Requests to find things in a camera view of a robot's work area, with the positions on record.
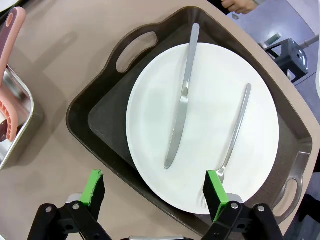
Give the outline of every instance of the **table surface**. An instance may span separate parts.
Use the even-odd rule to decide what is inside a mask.
[[[185,6],[198,6],[214,16],[259,59],[314,133],[313,145],[319,150],[319,124],[294,86],[242,29],[206,0],[35,0],[25,7],[27,18],[9,65],[42,105],[45,119],[17,164],[0,173],[0,234],[5,239],[27,239],[38,207],[62,207],[70,194],[83,191],[92,169],[104,173],[106,194],[98,221],[113,239],[178,234],[200,239],[100,163],[66,126],[71,101],[103,69],[118,41]],[[317,155],[311,153],[304,192]],[[280,225],[282,232],[291,220]]]

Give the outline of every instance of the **brown serving tray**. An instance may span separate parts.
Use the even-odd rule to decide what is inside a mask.
[[[211,223],[209,216],[176,209],[153,193],[134,165],[126,137],[127,106],[138,76],[159,54],[188,43],[193,23],[200,25],[200,43],[219,45],[240,55],[261,75],[272,94],[279,121],[278,152],[268,179],[246,205],[266,203],[273,206],[278,202],[277,197],[299,152],[306,153],[303,160],[308,160],[312,149],[310,133],[262,65],[227,29],[197,7],[182,8],[163,22],[144,25],[127,34],[114,48],[101,73],[71,103],[66,123],[74,137],[128,185],[165,213],[203,235]],[[156,34],[156,44],[136,57],[127,71],[118,72],[116,64],[126,47],[149,32]]]

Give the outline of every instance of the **person's hand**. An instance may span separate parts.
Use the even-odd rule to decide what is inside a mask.
[[[221,0],[222,6],[236,14],[248,14],[258,7],[254,0]]]

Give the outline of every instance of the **gray floor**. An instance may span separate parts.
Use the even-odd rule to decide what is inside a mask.
[[[264,43],[271,36],[280,33],[282,38],[293,39],[297,43],[303,43],[315,36],[314,32],[300,17],[296,10],[285,0],[268,0],[248,15],[238,15],[235,23],[243,28],[257,43]],[[320,123],[320,98],[316,90],[316,71],[318,65],[319,43],[314,43],[304,49],[309,73],[294,83],[296,89],[304,98],[316,119]],[[314,173],[307,193],[320,200],[320,173]],[[320,223],[307,216],[303,222],[294,218],[288,229],[285,240],[320,240]]]

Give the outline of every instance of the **silver table knife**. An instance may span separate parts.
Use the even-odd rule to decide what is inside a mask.
[[[189,100],[188,100],[189,82],[190,82],[192,68],[194,65],[194,60],[196,55],[199,31],[200,31],[199,24],[198,23],[193,24],[191,37],[190,37],[190,44],[188,47],[188,56],[186,59],[186,66],[185,66],[180,102],[178,105],[176,118],[173,124],[173,131],[172,131],[172,136],[170,140],[169,151],[164,163],[165,169],[170,168],[170,166],[172,165],[172,163],[176,158],[176,155],[180,146],[182,134],[184,131],[184,127],[185,127],[185,122],[187,117],[187,108],[189,103]]]

